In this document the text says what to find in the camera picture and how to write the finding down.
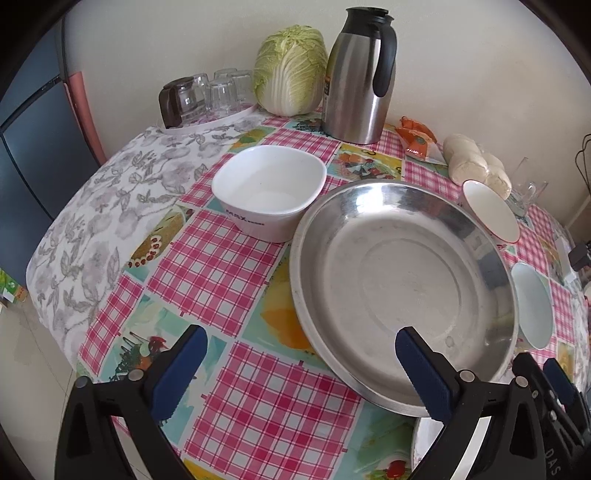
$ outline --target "tile floor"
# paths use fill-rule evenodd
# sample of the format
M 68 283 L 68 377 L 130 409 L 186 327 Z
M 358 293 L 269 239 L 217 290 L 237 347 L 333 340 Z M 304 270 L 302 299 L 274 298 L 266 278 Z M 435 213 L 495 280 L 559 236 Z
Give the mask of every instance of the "tile floor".
M 30 299 L 0 312 L 0 424 L 36 480 L 54 478 L 61 417 L 76 373 Z M 130 438 L 119 436 L 138 480 L 150 478 Z

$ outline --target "white wall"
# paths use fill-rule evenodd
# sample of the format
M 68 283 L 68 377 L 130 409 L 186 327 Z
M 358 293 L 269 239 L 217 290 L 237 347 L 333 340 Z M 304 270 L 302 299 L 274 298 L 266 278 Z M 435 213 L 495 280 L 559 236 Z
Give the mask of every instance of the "white wall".
M 160 116 L 163 84 L 235 66 L 252 68 L 261 41 L 311 25 L 330 51 L 355 0 L 83 0 L 67 19 L 72 71 L 82 70 L 107 156 Z M 574 166 L 591 131 L 591 86 L 566 48 L 518 0 L 376 0 L 398 34 L 388 113 L 461 132 L 505 163 L 543 162 L 541 204 L 569 219 L 584 199 Z

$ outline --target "metal basin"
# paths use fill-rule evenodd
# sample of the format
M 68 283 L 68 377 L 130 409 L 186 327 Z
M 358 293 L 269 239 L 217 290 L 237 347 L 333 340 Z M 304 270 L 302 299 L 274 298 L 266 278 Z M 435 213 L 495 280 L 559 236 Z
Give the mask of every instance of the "metal basin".
M 513 285 L 493 240 L 458 206 L 397 181 L 349 183 L 312 204 L 290 254 L 310 343 L 367 400 L 427 416 L 394 351 L 414 326 L 456 369 L 496 381 L 517 338 Z

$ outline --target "thermos handle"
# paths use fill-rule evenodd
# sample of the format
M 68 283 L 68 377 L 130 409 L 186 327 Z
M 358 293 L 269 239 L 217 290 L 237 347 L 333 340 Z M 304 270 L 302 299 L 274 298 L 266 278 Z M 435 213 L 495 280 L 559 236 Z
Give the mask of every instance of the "thermos handle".
M 166 128 L 178 127 L 181 124 L 181 113 L 174 88 L 165 88 L 158 95 L 160 112 Z
M 374 94 L 383 97 L 390 87 L 390 78 L 392 78 L 392 69 L 396 60 L 396 49 L 398 41 L 396 32 L 390 25 L 384 23 L 374 24 L 379 30 L 380 44 L 378 65 L 374 73 Z

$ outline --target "metal bolt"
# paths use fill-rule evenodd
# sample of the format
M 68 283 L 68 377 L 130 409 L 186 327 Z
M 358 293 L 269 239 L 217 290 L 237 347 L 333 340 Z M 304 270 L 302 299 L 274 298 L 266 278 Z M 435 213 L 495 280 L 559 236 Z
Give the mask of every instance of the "metal bolt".
M 527 383 L 527 379 L 525 377 L 522 376 L 518 376 L 515 378 L 515 383 L 517 385 L 519 385 L 521 388 L 525 388 L 527 387 L 527 385 L 529 385 L 529 383 Z
M 132 382 L 137 382 L 144 377 L 144 371 L 141 368 L 136 368 L 127 374 L 127 378 L 129 378 Z
M 90 380 L 90 378 L 88 378 L 88 377 L 78 377 L 78 378 L 76 378 L 76 381 L 74 382 L 74 386 L 76 388 L 85 387 L 89 380 Z
M 474 382 L 474 379 L 475 379 L 476 377 L 475 377 L 475 376 L 474 376 L 474 374 L 473 374 L 472 372 L 470 372 L 469 370 L 462 370 L 462 371 L 460 372 L 460 378 L 461 378 L 461 379 L 462 379 L 464 382 L 470 383 L 470 382 Z

